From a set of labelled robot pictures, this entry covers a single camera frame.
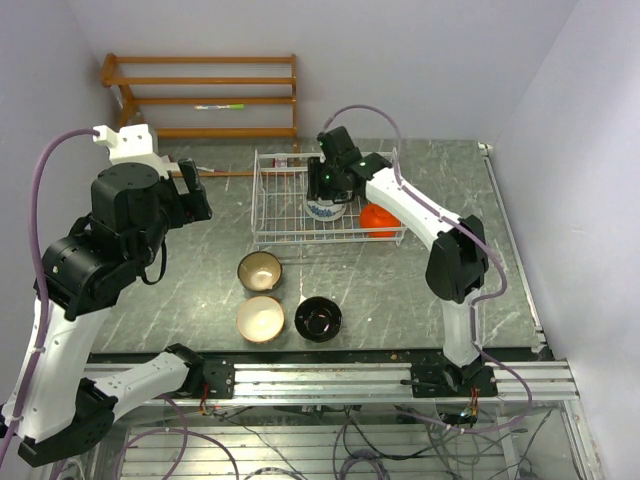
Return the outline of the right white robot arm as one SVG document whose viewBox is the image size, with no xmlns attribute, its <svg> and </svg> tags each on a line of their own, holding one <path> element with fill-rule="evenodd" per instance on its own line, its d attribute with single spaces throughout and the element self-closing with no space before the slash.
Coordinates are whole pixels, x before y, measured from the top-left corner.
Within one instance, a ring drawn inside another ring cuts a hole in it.
<svg viewBox="0 0 640 480">
<path fill-rule="evenodd" d="M 484 366 L 475 311 L 489 268 L 482 221 L 439 206 L 404 179 L 398 158 L 363 154 L 344 127 L 319 133 L 317 142 L 321 155 L 309 161 L 308 199 L 337 204 L 361 197 L 389 212 L 427 248 L 425 281 L 444 320 L 441 384 L 452 395 L 465 394 Z"/>
</svg>

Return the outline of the blue patterned white bowl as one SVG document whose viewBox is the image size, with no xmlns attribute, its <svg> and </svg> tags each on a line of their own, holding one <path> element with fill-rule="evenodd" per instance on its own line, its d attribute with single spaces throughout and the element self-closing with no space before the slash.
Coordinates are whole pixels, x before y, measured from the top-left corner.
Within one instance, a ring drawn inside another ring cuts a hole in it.
<svg viewBox="0 0 640 480">
<path fill-rule="evenodd" d="M 345 204 L 337 204 L 330 200 L 306 199 L 304 208 L 309 217 L 320 222 L 333 222 L 344 215 Z"/>
</svg>

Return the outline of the white wire dish rack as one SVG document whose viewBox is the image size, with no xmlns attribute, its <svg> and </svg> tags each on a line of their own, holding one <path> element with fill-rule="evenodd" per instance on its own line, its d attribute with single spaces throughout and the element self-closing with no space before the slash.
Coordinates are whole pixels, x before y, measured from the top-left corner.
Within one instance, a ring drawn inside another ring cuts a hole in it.
<svg viewBox="0 0 640 480">
<path fill-rule="evenodd" d="M 400 244 L 403 224 L 365 227 L 360 214 L 367 201 L 353 193 L 337 202 L 320 195 L 313 172 L 321 153 L 254 154 L 251 233 L 254 246 L 319 245 L 360 242 Z"/>
</svg>

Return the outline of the orange red bowl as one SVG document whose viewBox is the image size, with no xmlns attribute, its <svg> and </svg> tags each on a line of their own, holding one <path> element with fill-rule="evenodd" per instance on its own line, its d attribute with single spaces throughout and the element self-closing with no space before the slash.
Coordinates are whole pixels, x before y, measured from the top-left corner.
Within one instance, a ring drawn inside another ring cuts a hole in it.
<svg viewBox="0 0 640 480">
<path fill-rule="evenodd" d="M 368 235 L 372 238 L 391 238 L 396 234 L 395 228 L 401 227 L 401 222 L 387 210 L 376 204 L 369 203 L 359 215 L 360 227 L 372 229 Z"/>
</svg>

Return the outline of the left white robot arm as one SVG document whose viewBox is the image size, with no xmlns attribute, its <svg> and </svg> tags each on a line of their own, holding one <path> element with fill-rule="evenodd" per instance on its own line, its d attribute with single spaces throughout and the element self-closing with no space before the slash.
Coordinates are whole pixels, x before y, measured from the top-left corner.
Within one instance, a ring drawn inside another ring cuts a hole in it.
<svg viewBox="0 0 640 480">
<path fill-rule="evenodd" d="M 19 456 L 41 467 L 85 453 L 122 416 L 163 394 L 200 397 L 214 370 L 195 351 L 173 344 L 126 371 L 89 378 L 95 337 L 121 292 L 147 281 L 147 268 L 167 259 L 166 234 L 211 215 L 195 163 L 178 164 L 186 183 L 142 163 L 100 172 L 91 210 L 42 259 L 34 285 L 32 346 L 15 392 L 3 405 L 1 430 L 20 439 Z"/>
</svg>

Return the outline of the glossy black bowl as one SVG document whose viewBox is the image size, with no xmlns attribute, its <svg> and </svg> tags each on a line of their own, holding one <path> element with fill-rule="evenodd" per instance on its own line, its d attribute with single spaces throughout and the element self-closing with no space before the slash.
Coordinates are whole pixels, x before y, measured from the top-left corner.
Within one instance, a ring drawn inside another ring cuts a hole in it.
<svg viewBox="0 0 640 480">
<path fill-rule="evenodd" d="M 324 343 L 335 338 L 342 327 L 343 315 L 331 299 L 316 296 L 307 298 L 296 309 L 294 324 L 306 340 Z"/>
</svg>

